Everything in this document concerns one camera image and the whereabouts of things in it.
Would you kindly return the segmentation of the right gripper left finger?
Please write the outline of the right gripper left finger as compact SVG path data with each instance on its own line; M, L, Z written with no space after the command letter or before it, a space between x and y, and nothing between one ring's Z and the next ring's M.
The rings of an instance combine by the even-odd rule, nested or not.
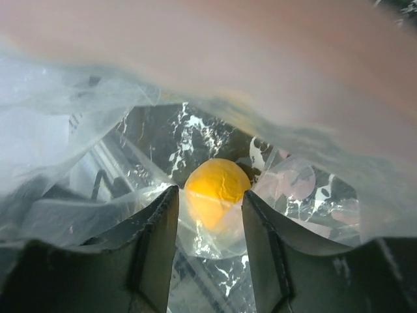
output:
M170 186L146 208L83 243L100 251L92 265L87 312L166 312L179 215Z

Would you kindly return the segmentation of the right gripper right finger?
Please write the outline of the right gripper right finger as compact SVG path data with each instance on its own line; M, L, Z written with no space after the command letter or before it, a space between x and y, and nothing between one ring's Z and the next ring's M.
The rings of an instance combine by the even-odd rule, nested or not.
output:
M309 231L247 191L242 217L258 312L357 312L334 258L349 251Z

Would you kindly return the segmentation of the small orange fake tangerine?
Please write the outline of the small orange fake tangerine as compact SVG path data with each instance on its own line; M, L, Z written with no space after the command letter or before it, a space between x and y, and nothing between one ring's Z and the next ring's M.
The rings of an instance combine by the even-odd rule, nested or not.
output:
M250 188L249 177L235 162L212 158L196 168L186 180L184 193L190 216L206 229L215 230Z

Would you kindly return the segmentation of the clear zip top bag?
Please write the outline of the clear zip top bag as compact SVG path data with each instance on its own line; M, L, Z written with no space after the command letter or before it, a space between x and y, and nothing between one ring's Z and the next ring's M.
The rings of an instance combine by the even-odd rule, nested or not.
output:
M416 311L416 163L361 155L281 116L192 99L104 67L1 54L1 311L87 312L83 243L179 189L166 312L258 312L243 198L208 230L184 186L212 158L269 207L349 247L334 258L357 312Z

